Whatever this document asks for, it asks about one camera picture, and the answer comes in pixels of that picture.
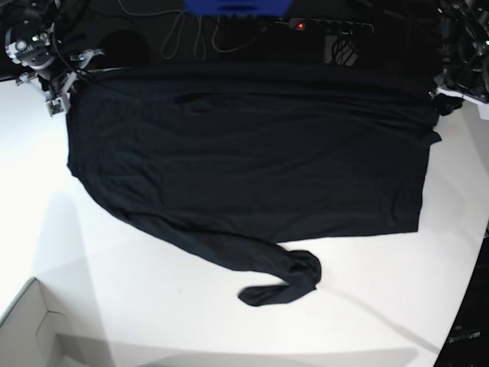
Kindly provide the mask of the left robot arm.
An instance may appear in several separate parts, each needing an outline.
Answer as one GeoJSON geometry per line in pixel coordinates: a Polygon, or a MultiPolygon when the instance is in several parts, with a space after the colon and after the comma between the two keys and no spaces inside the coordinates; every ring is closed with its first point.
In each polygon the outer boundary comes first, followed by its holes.
{"type": "Polygon", "coordinates": [[[442,43],[438,91],[488,105],[488,2],[437,1],[442,43]]]}

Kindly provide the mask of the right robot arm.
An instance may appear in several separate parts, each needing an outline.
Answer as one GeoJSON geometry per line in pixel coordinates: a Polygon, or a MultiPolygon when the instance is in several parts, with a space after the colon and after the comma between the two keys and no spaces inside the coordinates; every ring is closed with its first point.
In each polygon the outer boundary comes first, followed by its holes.
{"type": "Polygon", "coordinates": [[[78,54],[61,50],[61,36],[76,25],[89,7],[69,16],[74,1],[1,2],[1,81],[14,80],[38,92],[49,106],[56,106],[68,94],[101,49],[78,54]]]}

